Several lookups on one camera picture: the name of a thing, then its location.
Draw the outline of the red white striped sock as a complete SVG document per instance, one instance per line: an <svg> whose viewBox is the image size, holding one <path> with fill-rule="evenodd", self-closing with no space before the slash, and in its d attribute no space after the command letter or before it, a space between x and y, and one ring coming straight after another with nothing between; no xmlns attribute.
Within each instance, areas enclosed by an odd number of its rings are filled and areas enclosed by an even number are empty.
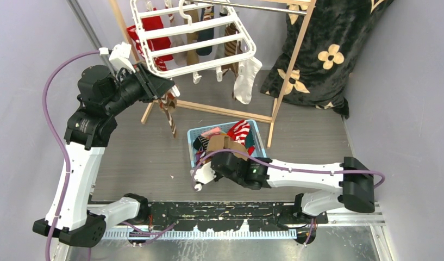
<svg viewBox="0 0 444 261"><path fill-rule="evenodd" d="M246 138L250 131L250 124L246 120L240 120L235 123L227 132L227 135L235 142L242 145L246 144Z"/></svg>

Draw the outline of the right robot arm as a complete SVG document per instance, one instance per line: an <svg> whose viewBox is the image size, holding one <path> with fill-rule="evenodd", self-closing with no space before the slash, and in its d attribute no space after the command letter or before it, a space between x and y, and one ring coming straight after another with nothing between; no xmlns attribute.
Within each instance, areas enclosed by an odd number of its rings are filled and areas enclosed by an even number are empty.
<svg viewBox="0 0 444 261"><path fill-rule="evenodd" d="M353 157L341 163L293 164L271 158L239 158L232 152L213 156L216 175L251 190L297 187L312 192L298 194L293 216L307 223L322 212L344 207L357 213L373 213L374 173Z"/></svg>

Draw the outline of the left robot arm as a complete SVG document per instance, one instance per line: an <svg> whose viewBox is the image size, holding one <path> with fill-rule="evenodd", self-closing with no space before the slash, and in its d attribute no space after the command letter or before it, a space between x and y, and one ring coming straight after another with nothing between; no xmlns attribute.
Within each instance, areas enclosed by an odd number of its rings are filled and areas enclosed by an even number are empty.
<svg viewBox="0 0 444 261"><path fill-rule="evenodd" d="M120 69L118 76L104 65L82 72L77 97L80 105L67 121L62 145L68 156L64 163L68 173L61 175L46 217L34 222L35 233L68 246L92 248L121 222L132 220L141 225L148 221L148 199L137 194L125 194L96 210L89 210L87 203L117 127L116 116L137 101L149 103L161 98L174 86L174 81L152 74L142 64L134 65L132 72Z"/></svg>

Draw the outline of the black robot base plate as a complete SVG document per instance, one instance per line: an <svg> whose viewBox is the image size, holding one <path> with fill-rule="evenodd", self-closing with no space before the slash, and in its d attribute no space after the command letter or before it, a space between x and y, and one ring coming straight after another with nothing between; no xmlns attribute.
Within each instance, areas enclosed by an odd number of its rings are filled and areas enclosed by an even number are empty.
<svg viewBox="0 0 444 261"><path fill-rule="evenodd" d="M206 201L151 202L147 217L127 222L154 231L173 226L175 231L239 231L242 225L250 232L285 231L310 224L311 218L300 214L293 202Z"/></svg>

